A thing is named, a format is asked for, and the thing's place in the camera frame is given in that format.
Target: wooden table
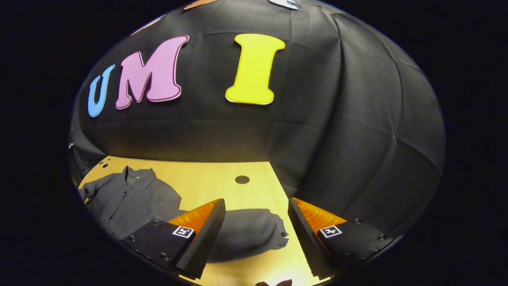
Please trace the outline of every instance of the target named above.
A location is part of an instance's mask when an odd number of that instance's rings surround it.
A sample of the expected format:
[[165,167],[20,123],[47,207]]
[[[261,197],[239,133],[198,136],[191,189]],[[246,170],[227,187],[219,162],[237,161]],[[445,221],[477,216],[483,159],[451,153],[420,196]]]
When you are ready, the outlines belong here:
[[[203,286],[254,286],[261,281],[275,286],[288,279],[293,280],[294,286],[309,286],[329,279],[312,276],[288,217],[288,197],[269,162],[168,162],[108,156],[90,170],[80,188],[84,183],[121,173],[127,165],[134,170],[152,168],[157,178],[182,197],[181,210],[223,198],[226,210],[269,209],[284,221],[289,238],[285,248],[232,262],[208,263],[201,279],[182,278]],[[237,176],[247,176],[250,181],[238,184]]]

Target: folded shirt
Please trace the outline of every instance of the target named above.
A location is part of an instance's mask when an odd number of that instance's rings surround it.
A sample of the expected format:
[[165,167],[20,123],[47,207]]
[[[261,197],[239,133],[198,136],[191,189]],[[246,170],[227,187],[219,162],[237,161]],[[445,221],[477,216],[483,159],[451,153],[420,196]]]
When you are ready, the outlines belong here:
[[[89,182],[78,190],[86,207],[112,237],[123,239],[148,222],[169,221],[179,210],[181,197],[152,169],[133,170]],[[234,261],[272,249],[281,249],[288,239],[283,220],[268,209],[227,211],[209,263]]]

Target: black cloth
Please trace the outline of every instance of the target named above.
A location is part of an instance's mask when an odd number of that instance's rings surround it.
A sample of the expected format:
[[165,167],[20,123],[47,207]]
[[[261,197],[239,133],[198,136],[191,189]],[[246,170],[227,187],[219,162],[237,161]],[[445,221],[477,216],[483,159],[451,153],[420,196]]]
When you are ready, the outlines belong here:
[[[405,234],[443,170],[445,125],[432,85],[375,28],[338,9],[327,8],[330,14],[297,2],[297,11],[266,0],[177,9],[112,47],[76,98],[71,142],[88,162],[82,170],[99,162],[89,145],[117,157],[269,161],[288,197],[368,221],[390,237]],[[225,98],[242,53],[235,37],[246,33],[285,43],[273,58],[267,105]],[[148,61],[163,41],[182,35],[190,38],[178,54],[178,98],[118,110],[122,69],[115,67],[113,96],[99,116],[88,114],[89,86],[105,69],[137,52]]]
[[[169,221],[179,210],[181,197],[152,169],[107,175],[79,190],[89,212],[112,237],[123,239],[154,219]],[[268,209],[227,211],[209,263],[239,260],[268,250],[284,248],[287,232],[283,220]]]

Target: pink letter m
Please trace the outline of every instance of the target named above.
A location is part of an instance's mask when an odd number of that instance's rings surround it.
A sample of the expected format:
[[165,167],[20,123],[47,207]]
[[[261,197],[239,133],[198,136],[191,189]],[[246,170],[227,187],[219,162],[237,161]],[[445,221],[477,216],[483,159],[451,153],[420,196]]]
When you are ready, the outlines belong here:
[[180,36],[163,42],[146,64],[143,63],[140,52],[125,58],[121,63],[122,74],[116,108],[124,109],[131,104],[132,99],[127,94],[129,87],[136,102],[141,102],[150,77],[152,81],[150,90],[146,93],[146,99],[158,102],[179,97],[181,87],[175,80],[176,60],[180,48],[188,40],[188,36]]

